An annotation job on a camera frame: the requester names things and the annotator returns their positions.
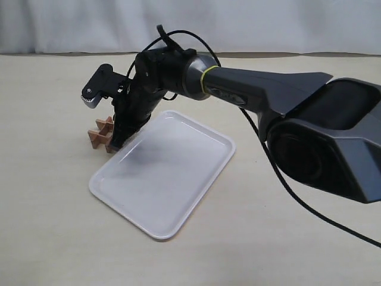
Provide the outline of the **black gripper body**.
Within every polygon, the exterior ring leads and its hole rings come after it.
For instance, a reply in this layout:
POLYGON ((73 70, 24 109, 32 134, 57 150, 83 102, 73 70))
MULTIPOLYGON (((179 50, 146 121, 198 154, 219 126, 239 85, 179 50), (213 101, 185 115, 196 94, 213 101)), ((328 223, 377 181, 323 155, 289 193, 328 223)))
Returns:
POLYGON ((183 78, 190 58, 190 50, 179 52, 170 48, 138 53, 129 92, 114 105, 114 129, 127 131, 140 128, 168 91, 183 93, 183 78))

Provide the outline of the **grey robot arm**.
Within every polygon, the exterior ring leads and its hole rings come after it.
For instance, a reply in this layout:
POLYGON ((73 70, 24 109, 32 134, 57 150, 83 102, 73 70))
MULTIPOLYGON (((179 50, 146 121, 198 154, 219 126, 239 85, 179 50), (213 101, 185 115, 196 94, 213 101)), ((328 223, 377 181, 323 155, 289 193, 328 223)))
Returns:
POLYGON ((120 148, 167 92, 216 97, 258 117, 275 164, 304 185, 361 203, 380 200, 380 86, 323 72, 220 67, 192 49, 138 53, 136 74, 114 99, 111 145, 120 148))

